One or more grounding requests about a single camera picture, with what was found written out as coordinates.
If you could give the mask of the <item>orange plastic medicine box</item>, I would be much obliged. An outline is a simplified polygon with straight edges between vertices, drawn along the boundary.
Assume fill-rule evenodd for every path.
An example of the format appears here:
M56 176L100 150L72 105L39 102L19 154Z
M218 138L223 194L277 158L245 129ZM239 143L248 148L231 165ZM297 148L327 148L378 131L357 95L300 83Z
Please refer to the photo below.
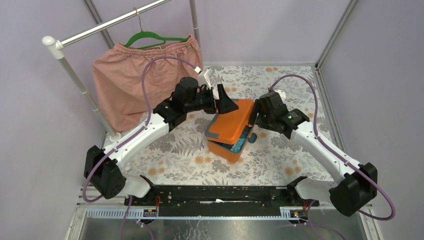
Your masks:
M249 127L248 120L253 110L254 101L251 99L236 99L235 103L239 107L238 110L226 114L216 114L204 133L209 151L231 163L239 161L247 143L254 143L257 139L257 135L253 133L253 126L250 127L248 139L240 153L230 152L218 145L218 143L235 144L244 128Z

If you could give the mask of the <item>teal divided tray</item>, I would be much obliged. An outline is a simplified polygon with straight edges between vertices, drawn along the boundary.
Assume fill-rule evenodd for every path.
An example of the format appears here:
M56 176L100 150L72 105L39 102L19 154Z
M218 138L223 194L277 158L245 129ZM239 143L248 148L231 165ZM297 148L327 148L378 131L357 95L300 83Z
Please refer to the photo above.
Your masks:
M243 132L241 133L239 139L233 144L218 143L218 145L223 147L224 149L229 150L232 153L236 153L236 154L241 153L242 148L244 147L246 141L248 140L248 134L250 133L251 129L252 129L251 127L246 126Z

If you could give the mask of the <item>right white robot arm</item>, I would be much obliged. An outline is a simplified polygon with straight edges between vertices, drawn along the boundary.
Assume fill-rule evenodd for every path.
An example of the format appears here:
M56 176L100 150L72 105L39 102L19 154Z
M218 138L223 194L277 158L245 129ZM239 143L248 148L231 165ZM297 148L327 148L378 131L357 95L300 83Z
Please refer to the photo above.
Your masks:
M283 134L312 155L332 177L332 181L298 177L290 182L286 198L291 205L316 200L330 203L342 215L350 217L377 196L373 185L378 180L377 168L346 155L315 130L313 122L301 110L288 110L276 91L254 101L248 123Z

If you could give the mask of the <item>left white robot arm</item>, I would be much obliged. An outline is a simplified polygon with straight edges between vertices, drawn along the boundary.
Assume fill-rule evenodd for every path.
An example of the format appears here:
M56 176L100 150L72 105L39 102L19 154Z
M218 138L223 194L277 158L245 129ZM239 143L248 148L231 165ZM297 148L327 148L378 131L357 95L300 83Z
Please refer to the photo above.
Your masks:
M204 111L207 114L227 114L239 109L236 99L230 98L222 84L214 88L199 85L193 77L183 77L176 84L170 97L150 110L146 120L123 138L100 148L93 145L88 149L83 175L86 179L82 197L88 203L87 187L92 185L101 198L111 199L119 193L136 197L144 206L152 204L155 192L151 184L141 176L130 175L132 159L155 140L168 134L187 119L187 114Z

